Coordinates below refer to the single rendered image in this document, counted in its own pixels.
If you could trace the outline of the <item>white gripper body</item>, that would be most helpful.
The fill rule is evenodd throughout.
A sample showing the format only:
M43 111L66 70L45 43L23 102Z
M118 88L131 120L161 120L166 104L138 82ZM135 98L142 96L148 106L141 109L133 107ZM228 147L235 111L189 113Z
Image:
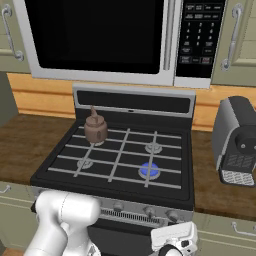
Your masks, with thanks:
M180 251L196 251L197 240L197 227L192 221L151 230L153 251L159 251L168 244Z

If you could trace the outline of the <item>black steel stove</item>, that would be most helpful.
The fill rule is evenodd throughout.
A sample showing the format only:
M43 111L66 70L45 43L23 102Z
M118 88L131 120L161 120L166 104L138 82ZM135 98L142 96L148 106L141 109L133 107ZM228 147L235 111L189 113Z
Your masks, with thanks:
M154 228L191 221L194 212L192 91L75 83L76 120L30 179L47 189L91 195L101 203L90 227L149 236ZM107 138L90 143L84 125L94 107ZM113 209L122 202L124 210ZM151 206L148 217L143 208ZM175 211L179 219L166 216Z

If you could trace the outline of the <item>black oven door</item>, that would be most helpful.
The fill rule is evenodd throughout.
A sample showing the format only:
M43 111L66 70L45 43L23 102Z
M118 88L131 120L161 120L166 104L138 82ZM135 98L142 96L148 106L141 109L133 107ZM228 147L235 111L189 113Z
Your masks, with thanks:
M89 227L88 234L102 256L149 256L153 253L149 236Z

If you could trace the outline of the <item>sage green drawer front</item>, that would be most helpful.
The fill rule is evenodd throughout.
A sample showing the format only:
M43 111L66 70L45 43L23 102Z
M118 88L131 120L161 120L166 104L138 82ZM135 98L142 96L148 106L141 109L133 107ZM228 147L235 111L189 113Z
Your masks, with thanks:
M25 251L38 223L30 207L34 195L29 186L0 181L0 190L6 185L11 190L0 194L0 240L5 247Z
M256 222L195 213L195 256L256 256Z

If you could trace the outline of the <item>grey black coffee machine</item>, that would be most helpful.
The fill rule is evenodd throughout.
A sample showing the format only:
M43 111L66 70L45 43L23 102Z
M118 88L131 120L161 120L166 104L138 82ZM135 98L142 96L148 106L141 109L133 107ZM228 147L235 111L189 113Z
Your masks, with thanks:
M222 183L256 187L256 111L247 98L230 96L220 101L212 151Z

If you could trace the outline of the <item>brown kettle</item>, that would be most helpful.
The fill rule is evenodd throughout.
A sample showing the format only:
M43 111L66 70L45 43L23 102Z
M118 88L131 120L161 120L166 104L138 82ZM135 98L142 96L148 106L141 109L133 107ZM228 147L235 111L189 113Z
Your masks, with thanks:
M100 143L107 138L107 123L103 116L97 114L94 107L91 107L91 115L86 118L84 131L90 143Z

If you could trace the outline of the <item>sage green cupboard door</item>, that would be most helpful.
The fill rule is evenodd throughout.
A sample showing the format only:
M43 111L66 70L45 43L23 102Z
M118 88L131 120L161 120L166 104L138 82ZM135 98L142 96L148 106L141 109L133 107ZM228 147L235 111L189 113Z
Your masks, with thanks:
M235 25L232 9L237 3L243 5L243 14L231 66L223 71L221 63L228 56ZM256 0L226 0L211 83L256 87Z
M13 55L11 55L7 35L5 32L5 28L2 20L2 14L1 14L1 11L5 4L9 4L12 9L12 16L7 17L7 22L11 32L15 50L20 50L24 54L23 61L18 61L17 59L14 58ZM14 72L14 73L30 72L13 0L0 0L0 71Z

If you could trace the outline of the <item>steel black microwave oven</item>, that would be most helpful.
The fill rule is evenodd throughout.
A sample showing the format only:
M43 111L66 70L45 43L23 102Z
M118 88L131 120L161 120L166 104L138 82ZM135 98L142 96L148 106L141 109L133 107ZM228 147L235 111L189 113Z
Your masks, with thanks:
M13 0L35 78L207 88L226 0Z

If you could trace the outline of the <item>grey green cabinet side panel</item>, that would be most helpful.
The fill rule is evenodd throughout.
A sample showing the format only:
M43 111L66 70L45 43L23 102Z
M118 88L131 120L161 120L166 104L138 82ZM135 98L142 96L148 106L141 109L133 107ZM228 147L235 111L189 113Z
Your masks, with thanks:
M18 114L18 108L5 72L0 71L0 127Z

